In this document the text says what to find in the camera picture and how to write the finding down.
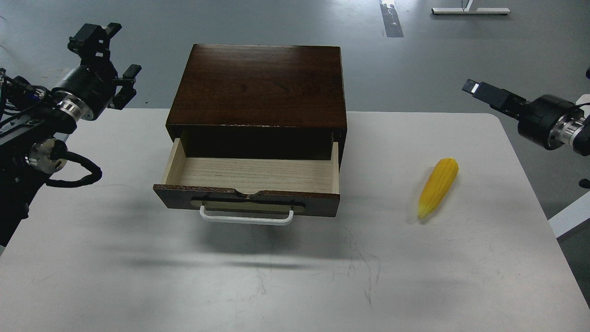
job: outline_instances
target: drawer handle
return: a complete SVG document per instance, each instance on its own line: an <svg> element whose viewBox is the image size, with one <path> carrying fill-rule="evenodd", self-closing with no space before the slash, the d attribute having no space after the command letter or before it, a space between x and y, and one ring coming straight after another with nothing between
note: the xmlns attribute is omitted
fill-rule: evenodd
<svg viewBox="0 0 590 332"><path fill-rule="evenodd" d="M289 210L289 215L285 219L273 218L253 218L253 217L234 217L234 216L210 216L205 210L205 206L201 205L199 209L201 217L210 222L217 223L237 223L237 224L257 224L257 225L276 225L285 226L293 221L293 209Z"/></svg>

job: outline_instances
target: wood grain top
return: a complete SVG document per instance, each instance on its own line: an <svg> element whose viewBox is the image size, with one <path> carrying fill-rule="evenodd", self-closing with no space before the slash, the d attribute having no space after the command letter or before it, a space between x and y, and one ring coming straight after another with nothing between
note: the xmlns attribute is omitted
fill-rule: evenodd
<svg viewBox="0 0 590 332"><path fill-rule="evenodd" d="M192 48L166 124L346 128L340 48Z"/></svg>

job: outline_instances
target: dark wooden box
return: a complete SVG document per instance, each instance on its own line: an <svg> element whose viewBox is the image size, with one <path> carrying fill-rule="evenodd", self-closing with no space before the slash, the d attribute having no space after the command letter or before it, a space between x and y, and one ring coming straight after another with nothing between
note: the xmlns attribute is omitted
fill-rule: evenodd
<svg viewBox="0 0 590 332"><path fill-rule="evenodd" d="M174 209L335 216L346 109L339 47L193 46L154 190Z"/></svg>

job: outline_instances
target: yellow corn cob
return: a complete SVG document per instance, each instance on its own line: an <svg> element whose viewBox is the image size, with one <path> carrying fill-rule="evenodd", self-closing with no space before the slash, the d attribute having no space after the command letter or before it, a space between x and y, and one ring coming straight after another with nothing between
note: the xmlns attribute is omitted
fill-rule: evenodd
<svg viewBox="0 0 590 332"><path fill-rule="evenodd" d="M443 200L459 172L459 165L453 158L439 160L422 189L418 201L418 218L432 213Z"/></svg>

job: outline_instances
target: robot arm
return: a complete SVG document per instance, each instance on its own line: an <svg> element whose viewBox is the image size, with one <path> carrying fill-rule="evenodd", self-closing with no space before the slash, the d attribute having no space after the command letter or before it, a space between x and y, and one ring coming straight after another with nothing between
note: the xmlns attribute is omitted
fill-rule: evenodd
<svg viewBox="0 0 590 332"><path fill-rule="evenodd" d="M473 80L467 80L463 91L518 120L519 134L545 149L567 144L583 156L590 155L590 118L584 118L580 109L587 104L576 105L552 95L528 102L510 91Z"/></svg>
<svg viewBox="0 0 590 332"><path fill-rule="evenodd" d="M141 67L132 64L119 77L110 61L110 39L120 29L118 23L106 28L84 24L68 43L80 56L80 65L51 91L19 76L10 78L0 69L0 245L6 246L28 217L29 205L44 184L73 188L101 178L97 165L67 151L55 136L73 133L79 119L96 120L107 107L123 109L135 96L133 84ZM51 180L68 160L90 175L77 181Z"/></svg>

